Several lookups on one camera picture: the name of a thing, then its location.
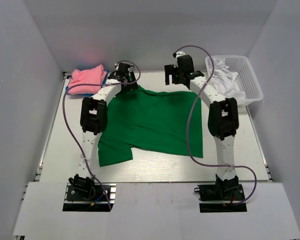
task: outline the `green t-shirt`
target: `green t-shirt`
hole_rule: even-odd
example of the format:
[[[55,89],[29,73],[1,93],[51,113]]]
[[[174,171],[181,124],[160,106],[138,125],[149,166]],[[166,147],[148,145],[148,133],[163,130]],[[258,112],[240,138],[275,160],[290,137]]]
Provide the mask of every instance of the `green t-shirt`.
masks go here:
[[[100,167],[133,159],[131,148],[188,156],[186,125],[193,92],[153,92],[138,87],[120,92],[108,105],[108,124],[99,147]],[[201,102],[189,130],[193,155],[203,157]]]

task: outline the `blue cloth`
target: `blue cloth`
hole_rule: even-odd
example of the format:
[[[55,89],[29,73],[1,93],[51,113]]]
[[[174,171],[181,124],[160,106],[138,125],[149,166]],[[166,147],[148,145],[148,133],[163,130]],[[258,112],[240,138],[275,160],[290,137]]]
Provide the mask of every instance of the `blue cloth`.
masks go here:
[[[109,71],[108,71],[108,70],[105,70],[105,72],[106,72],[106,75],[105,75],[105,77],[104,77],[104,80],[103,80],[102,84],[105,84],[106,81],[107,81],[107,77],[108,77]],[[86,94],[77,94],[77,95],[81,95],[81,96],[85,96],[85,97],[91,97],[91,96],[93,96],[94,94],[86,93]]]

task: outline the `white wall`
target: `white wall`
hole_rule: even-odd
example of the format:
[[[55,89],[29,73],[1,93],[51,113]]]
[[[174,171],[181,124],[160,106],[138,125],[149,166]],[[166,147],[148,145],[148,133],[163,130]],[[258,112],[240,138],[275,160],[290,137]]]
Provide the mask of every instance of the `white wall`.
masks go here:
[[[300,230],[300,0],[278,0],[248,58],[264,94],[253,120]]]
[[[163,70],[187,44],[247,55],[276,0],[24,0],[63,71],[131,60]],[[196,65],[204,60],[190,51]]]
[[[62,72],[22,0],[0,0],[0,240],[34,179]]]

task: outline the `white cloth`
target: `white cloth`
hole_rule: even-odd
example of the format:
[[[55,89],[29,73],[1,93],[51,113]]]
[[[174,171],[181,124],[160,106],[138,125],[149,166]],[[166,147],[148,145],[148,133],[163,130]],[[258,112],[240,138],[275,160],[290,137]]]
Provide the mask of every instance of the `white cloth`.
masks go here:
[[[210,80],[211,85],[220,94],[227,98],[235,98],[236,100],[245,99],[246,93],[240,91],[237,83],[235,82],[238,73],[230,72],[226,65],[225,58],[213,58],[214,62],[214,74]]]

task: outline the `folded cloth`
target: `folded cloth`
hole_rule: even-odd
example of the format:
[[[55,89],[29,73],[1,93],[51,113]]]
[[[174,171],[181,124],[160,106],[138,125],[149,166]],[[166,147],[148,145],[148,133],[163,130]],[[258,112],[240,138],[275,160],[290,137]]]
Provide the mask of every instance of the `folded cloth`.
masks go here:
[[[228,66],[226,65],[225,58],[213,58],[214,62],[214,74],[211,78],[211,83],[214,89],[216,89],[220,94],[227,98],[245,99],[246,93],[240,91],[237,83],[235,82],[238,73],[230,72]]]
[[[98,144],[100,167],[133,159],[131,148],[188,156],[186,126],[195,98],[193,92],[153,92],[140,86],[117,94],[108,105],[108,124]],[[202,158],[201,101],[193,111],[189,141],[193,155]]]
[[[106,83],[106,81],[107,81],[107,77],[108,77],[108,73],[109,73],[109,71],[108,70],[105,70],[105,72],[106,72],[106,74],[105,74],[105,77],[104,77],[104,79],[103,79],[103,82],[102,82],[102,84],[105,84]],[[66,86],[65,87],[65,92],[67,92],[68,91],[68,86]],[[93,96],[93,95],[95,95],[95,93],[83,93],[83,94],[78,94],[78,95],[81,95],[81,96],[85,96],[85,97],[91,97],[91,96]]]
[[[72,87],[77,84],[101,84],[107,72],[104,71],[104,66],[100,64],[92,69],[78,70],[75,69],[70,78],[68,87]],[[77,86],[68,91],[70,95],[76,94],[96,94],[101,89],[101,86]]]

